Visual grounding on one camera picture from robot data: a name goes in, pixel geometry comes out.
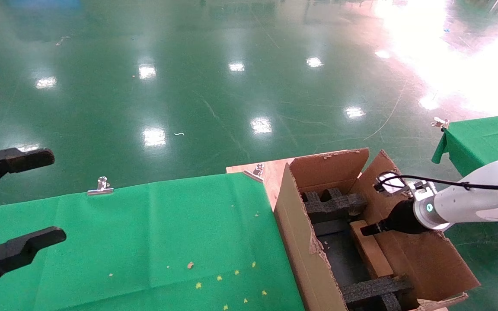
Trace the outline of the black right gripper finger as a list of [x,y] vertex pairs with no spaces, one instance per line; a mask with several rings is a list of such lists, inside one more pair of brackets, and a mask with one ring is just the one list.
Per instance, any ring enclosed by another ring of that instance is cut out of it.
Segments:
[[382,232],[387,232],[389,230],[389,224],[386,220],[381,220],[375,224],[364,226],[360,230],[363,236],[372,236]]

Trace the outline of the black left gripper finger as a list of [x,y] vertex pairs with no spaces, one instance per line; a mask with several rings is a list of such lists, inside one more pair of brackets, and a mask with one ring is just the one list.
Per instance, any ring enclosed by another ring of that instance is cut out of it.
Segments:
[[0,278],[12,270],[30,265],[40,250],[66,238],[67,234],[61,228],[45,228],[0,244]]
[[17,148],[0,150],[0,179],[6,174],[47,167],[55,162],[50,149],[42,148],[23,152]]

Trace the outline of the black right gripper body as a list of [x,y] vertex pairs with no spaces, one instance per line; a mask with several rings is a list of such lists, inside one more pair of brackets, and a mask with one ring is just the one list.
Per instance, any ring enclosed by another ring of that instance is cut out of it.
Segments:
[[415,199],[407,199],[397,203],[389,216],[379,222],[380,232],[403,232],[405,234],[421,234],[423,225],[417,220],[414,212]]

